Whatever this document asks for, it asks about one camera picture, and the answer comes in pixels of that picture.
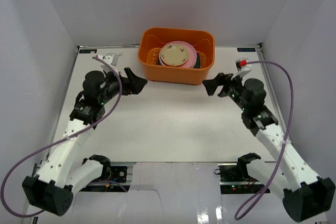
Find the teal square plate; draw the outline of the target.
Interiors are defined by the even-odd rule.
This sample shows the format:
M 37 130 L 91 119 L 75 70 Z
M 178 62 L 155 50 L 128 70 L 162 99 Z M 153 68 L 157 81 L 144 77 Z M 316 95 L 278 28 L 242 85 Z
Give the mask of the teal square plate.
M 207 66 L 207 57 L 202 52 L 197 52 L 196 63 L 194 65 L 194 69 L 203 69 Z

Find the pink round plate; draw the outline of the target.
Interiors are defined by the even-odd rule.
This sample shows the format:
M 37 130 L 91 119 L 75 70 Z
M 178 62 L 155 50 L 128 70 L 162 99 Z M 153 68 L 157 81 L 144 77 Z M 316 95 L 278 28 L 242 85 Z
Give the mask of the pink round plate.
M 190 45 L 189 43 L 186 43 L 184 41 L 172 41 L 172 42 L 169 42 L 168 44 L 166 44 L 165 46 L 169 45 L 169 44 L 180 44 L 180 45 L 183 45 L 187 48 L 188 50 L 188 53 L 189 53 L 189 59 L 186 63 L 184 63 L 183 65 L 181 66 L 168 66 L 168 67 L 176 67 L 176 68 L 186 68 L 186 69 L 190 69 L 190 68 L 193 68 L 195 63 L 196 63 L 196 58 L 197 58 L 197 52 L 195 50 L 195 48 Z M 167 66 L 165 65 L 161 59 L 160 59 L 160 52 L 159 52 L 159 63 L 163 66 Z

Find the small cream patterned plate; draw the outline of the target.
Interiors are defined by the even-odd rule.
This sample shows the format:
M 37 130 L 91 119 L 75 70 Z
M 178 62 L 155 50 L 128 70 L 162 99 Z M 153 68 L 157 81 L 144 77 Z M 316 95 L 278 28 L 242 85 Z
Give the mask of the small cream patterned plate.
M 169 44 L 160 52 L 161 61 L 167 66 L 181 66 L 189 59 L 189 53 L 185 46 Z

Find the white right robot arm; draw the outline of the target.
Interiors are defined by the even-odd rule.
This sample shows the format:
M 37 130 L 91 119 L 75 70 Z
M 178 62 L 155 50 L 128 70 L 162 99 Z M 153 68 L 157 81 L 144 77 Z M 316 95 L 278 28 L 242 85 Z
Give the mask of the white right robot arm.
M 243 81 L 240 76 L 219 73 L 214 79 L 204 80 L 208 95 L 213 95 L 217 87 L 222 90 L 220 98 L 229 97 L 242 110 L 244 126 L 279 161 L 281 174 L 272 177 L 272 169 L 262 164 L 261 157 L 248 153 L 238 158 L 234 171 L 247 182 L 252 178 L 269 185 L 283 203 L 289 217 L 301 222 L 331 208 L 335 184 L 330 178 L 322 178 L 299 155 L 293 145 L 284 139 L 276 117 L 265 106 L 264 84 L 255 78 Z

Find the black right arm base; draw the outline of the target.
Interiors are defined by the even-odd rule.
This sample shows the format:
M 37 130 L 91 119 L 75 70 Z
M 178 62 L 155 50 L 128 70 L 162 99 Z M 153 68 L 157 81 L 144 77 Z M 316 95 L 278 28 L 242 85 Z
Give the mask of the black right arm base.
M 220 193 L 222 195 L 253 195 L 264 186 L 254 178 L 243 178 L 236 163 L 219 164 L 214 170 L 214 174 L 219 177 Z

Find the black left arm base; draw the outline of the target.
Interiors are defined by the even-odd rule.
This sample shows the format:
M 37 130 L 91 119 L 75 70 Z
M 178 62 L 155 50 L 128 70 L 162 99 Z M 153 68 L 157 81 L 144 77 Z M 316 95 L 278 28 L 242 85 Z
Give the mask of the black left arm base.
M 102 175 L 94 179 L 82 192 L 92 193 L 127 193 L 130 186 L 127 183 L 126 166 L 110 166 Z

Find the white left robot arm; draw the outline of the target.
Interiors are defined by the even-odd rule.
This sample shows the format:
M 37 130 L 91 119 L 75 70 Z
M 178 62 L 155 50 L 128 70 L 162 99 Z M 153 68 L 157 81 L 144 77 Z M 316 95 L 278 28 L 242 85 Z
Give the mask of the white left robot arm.
M 70 169 L 84 143 L 92 135 L 105 115 L 105 104 L 115 96 L 137 95 L 147 80 L 125 68 L 126 76 L 111 71 L 90 71 L 85 75 L 83 90 L 78 93 L 64 133 L 66 139 L 56 146 L 33 177 L 27 176 L 22 187 L 29 203 L 41 210 L 63 216 L 71 206 L 75 194 L 93 181 L 111 178 L 111 162 L 102 155 L 85 158 L 82 165 Z

